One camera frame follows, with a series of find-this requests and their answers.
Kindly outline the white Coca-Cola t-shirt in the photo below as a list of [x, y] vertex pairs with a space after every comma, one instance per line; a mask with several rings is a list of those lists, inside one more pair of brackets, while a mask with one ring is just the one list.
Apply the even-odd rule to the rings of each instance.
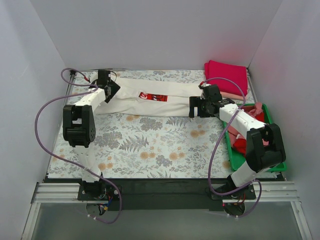
[[180, 83], [118, 77], [120, 89], [94, 111], [97, 115], [128, 114], [147, 117], [187, 117], [190, 97], [202, 91], [197, 83]]

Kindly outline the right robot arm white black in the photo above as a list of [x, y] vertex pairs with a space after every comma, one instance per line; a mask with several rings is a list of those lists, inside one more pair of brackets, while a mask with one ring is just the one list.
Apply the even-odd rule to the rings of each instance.
[[224, 99], [219, 87], [205, 81], [198, 86], [201, 96], [189, 98], [189, 117], [216, 117], [229, 127], [233, 127], [246, 140], [245, 161], [231, 175], [220, 189], [210, 187], [217, 196], [229, 196], [237, 199], [252, 184], [259, 173], [265, 172], [286, 160], [286, 152], [280, 127], [257, 120], [245, 112], [233, 100]]

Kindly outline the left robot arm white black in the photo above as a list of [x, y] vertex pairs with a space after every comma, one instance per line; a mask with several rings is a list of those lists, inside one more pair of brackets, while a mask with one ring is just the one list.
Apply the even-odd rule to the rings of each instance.
[[97, 133], [94, 112], [102, 103], [109, 103], [120, 90], [112, 75], [115, 73], [110, 70], [98, 70], [96, 78], [90, 83], [90, 91], [76, 103], [63, 107], [63, 138], [73, 148], [83, 167], [83, 192], [95, 200], [111, 199], [121, 192], [103, 178], [93, 147]]

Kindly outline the folded light pink t-shirt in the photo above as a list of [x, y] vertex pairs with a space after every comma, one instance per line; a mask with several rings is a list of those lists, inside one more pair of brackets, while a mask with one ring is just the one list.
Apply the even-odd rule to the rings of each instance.
[[232, 94], [228, 92], [221, 92], [220, 94], [222, 95], [223, 98], [229, 98], [229, 99], [240, 100], [240, 101], [243, 101], [244, 99], [247, 100], [246, 95], [243, 97], [242, 95]]

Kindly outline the crumpled pink t-shirt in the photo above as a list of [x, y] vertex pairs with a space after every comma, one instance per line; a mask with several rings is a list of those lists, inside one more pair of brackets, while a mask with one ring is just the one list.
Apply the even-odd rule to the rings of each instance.
[[[251, 117], [257, 119], [258, 121], [265, 122], [265, 114], [262, 109], [262, 106], [263, 104], [261, 102], [258, 102], [255, 105], [246, 105], [242, 109], [244, 110], [244, 112], [249, 114]], [[245, 140], [245, 137], [233, 126], [230, 126], [228, 128], [228, 135], [231, 144], [234, 144], [237, 140], [240, 139]]]

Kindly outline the folded magenta t-shirt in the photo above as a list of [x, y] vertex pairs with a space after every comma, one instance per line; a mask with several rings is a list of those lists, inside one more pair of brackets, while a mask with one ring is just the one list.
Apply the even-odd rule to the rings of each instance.
[[232, 65], [210, 60], [204, 64], [204, 75], [208, 84], [217, 85], [221, 92], [241, 96], [248, 94], [247, 69], [245, 66]]

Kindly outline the crumpled red t-shirt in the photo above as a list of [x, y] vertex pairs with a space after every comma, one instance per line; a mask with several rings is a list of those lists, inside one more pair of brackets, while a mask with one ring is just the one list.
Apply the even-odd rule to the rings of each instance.
[[230, 142], [231, 147], [241, 153], [242, 155], [246, 155], [246, 147], [247, 147], [247, 140], [246, 139], [238, 139], [234, 144]]

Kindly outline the floral tablecloth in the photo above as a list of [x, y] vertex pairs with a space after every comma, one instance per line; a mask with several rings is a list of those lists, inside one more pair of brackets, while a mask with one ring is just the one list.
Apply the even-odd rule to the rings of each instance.
[[[124, 70], [117, 78], [177, 83], [200, 83], [203, 70]], [[223, 130], [216, 118], [148, 117], [129, 114], [96, 115], [93, 150], [98, 167], [107, 178], [207, 178], [209, 161]], [[232, 173], [226, 138], [219, 143], [211, 177]], [[54, 154], [77, 162], [76, 154], [64, 141], [62, 129]], [[80, 179], [81, 168], [52, 157], [49, 179]]]

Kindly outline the green plastic tray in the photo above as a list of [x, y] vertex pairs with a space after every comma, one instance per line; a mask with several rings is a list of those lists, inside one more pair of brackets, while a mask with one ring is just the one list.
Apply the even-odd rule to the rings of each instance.
[[264, 122], [261, 122], [242, 109], [231, 126], [239, 131], [246, 139], [246, 153], [242, 155], [231, 147], [228, 130], [225, 133], [227, 151], [231, 169], [237, 171], [247, 163], [255, 172], [283, 172], [287, 170], [285, 164], [286, 153], [279, 126], [273, 123], [269, 110], [262, 103]]

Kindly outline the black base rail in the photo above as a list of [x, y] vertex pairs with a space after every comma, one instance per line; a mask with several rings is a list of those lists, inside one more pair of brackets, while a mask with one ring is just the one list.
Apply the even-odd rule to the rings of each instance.
[[80, 184], [77, 199], [83, 202], [106, 203], [112, 199], [110, 211], [123, 210], [210, 210], [223, 211], [223, 201], [241, 203], [256, 198], [252, 186], [232, 196], [213, 194], [205, 178], [115, 178], [112, 182], [120, 193], [99, 182], [88, 188]]

